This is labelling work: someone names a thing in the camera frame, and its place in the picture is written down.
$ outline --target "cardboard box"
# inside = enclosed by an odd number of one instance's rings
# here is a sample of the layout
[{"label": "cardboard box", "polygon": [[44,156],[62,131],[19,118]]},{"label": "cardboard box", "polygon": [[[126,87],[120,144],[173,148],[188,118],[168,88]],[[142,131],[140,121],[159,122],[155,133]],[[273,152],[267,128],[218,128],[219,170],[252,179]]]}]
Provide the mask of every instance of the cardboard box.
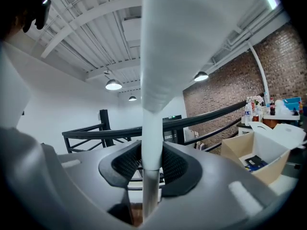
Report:
[{"label": "cardboard box", "polygon": [[243,168],[245,159],[259,156],[268,165],[252,172],[265,184],[274,182],[285,166],[290,150],[299,145],[305,132],[295,126],[278,124],[274,129],[260,122],[250,122],[253,132],[222,141],[221,156]]}]

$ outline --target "brick wall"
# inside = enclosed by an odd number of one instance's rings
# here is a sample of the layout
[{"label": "brick wall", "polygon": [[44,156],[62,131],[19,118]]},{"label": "brick wall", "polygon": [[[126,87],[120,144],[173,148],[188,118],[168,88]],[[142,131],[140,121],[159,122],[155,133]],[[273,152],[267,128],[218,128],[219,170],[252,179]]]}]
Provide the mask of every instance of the brick wall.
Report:
[{"label": "brick wall", "polygon": [[[306,104],[307,55],[294,27],[287,23],[254,46],[263,66],[270,95],[275,100],[301,96]],[[264,92],[257,63],[250,51],[228,62],[208,80],[198,82],[183,91],[187,116],[217,110]],[[215,120],[190,127],[200,135],[225,126],[243,115],[240,109]],[[214,145],[237,131],[233,126],[204,142]]]}]

